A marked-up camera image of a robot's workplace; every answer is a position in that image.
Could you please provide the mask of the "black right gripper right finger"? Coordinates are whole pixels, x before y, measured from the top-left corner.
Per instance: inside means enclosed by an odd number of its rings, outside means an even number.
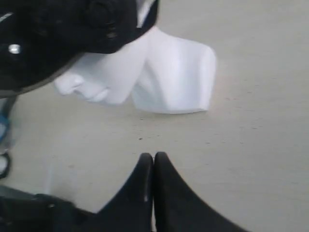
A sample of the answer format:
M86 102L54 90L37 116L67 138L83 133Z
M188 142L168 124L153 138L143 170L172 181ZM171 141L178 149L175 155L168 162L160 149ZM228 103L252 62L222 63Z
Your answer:
M158 232L245 232L205 203L183 180L168 155L154 158L154 214Z

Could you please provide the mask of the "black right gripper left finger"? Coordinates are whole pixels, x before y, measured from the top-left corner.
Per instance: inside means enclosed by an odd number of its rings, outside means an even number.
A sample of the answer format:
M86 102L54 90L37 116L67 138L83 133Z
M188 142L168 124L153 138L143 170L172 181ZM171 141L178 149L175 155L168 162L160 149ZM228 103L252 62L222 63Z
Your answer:
M116 195L96 214L98 232L150 232L152 230L153 158L140 155L131 175Z

